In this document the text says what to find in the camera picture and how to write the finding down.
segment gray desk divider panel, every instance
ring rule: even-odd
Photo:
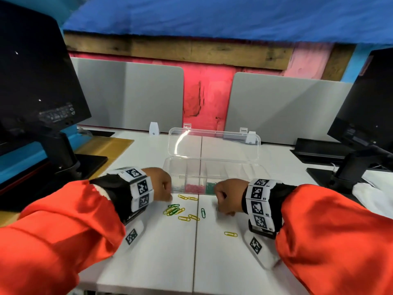
[[[92,117],[84,125],[161,132],[182,127],[183,69],[176,66],[72,58]]]
[[[297,138],[336,142],[327,132],[351,87],[351,83],[238,72],[225,131],[246,127],[266,143],[294,145]]]

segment person's right hand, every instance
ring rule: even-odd
[[[214,186],[214,193],[219,202],[219,212],[234,216],[236,212],[243,212],[242,197],[248,181],[228,179]]]

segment person's left hand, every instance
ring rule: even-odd
[[[151,179],[154,189],[155,201],[172,201],[172,180],[170,175],[160,168],[145,168],[142,169]]]

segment plastic box lid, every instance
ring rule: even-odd
[[[253,133],[172,128],[168,153],[171,157],[253,163],[259,158],[260,145],[261,138]]]

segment white cloth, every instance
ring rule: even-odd
[[[385,193],[368,183],[357,183],[352,194],[371,212],[393,219],[393,193]]]

